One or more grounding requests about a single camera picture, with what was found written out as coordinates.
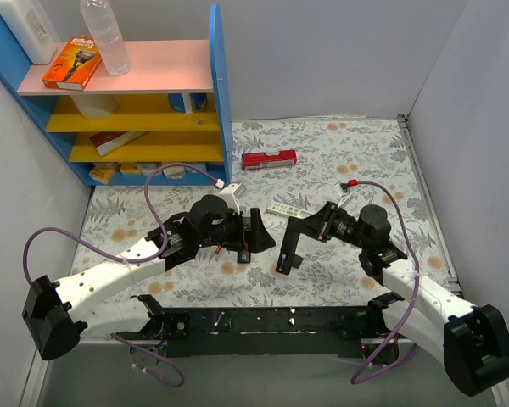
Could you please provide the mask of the black remote with back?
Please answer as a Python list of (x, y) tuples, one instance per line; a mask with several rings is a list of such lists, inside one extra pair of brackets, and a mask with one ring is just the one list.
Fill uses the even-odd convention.
[(290, 274), (292, 268), (293, 255), (287, 253), (280, 253), (277, 260), (276, 272), (285, 276)]

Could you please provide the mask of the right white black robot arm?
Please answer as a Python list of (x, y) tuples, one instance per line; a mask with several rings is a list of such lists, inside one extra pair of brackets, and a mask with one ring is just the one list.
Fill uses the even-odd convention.
[(396, 330), (439, 361), (455, 387), (470, 397), (509, 378), (509, 331), (501, 312), (490, 304), (478, 307), (420, 275), (390, 232), (380, 206), (368, 204), (353, 218), (328, 202), (307, 218), (289, 218), (276, 270), (287, 275), (299, 267), (296, 248), (302, 235), (353, 245), (361, 251), (362, 269), (391, 292), (371, 302), (376, 310), (366, 324), (373, 335)]

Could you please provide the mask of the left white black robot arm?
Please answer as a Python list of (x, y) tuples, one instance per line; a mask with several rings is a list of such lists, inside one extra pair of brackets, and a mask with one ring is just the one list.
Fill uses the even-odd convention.
[(43, 360), (69, 353), (89, 329), (88, 316), (108, 298), (194, 259), (201, 248), (252, 254), (275, 247), (260, 210), (245, 215), (217, 195), (172, 215), (122, 254), (75, 276), (29, 280), (22, 318)]

